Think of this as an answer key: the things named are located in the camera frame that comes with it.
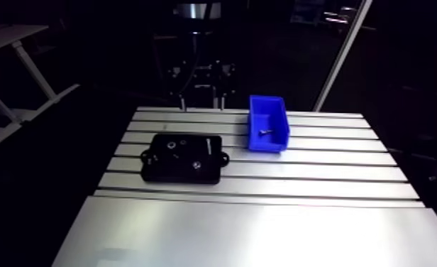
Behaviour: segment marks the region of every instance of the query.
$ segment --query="screw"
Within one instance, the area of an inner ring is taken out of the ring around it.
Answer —
[[[201,166],[201,164],[200,164],[200,161],[194,161],[194,163],[192,163],[192,167],[194,167],[194,169],[200,169],[200,166]]]
[[[169,143],[167,144],[167,148],[168,148],[168,149],[174,149],[174,148],[175,148],[175,142],[169,142]]]
[[[273,132],[273,130],[260,130],[260,135],[264,136],[265,134],[270,134],[272,132]]]

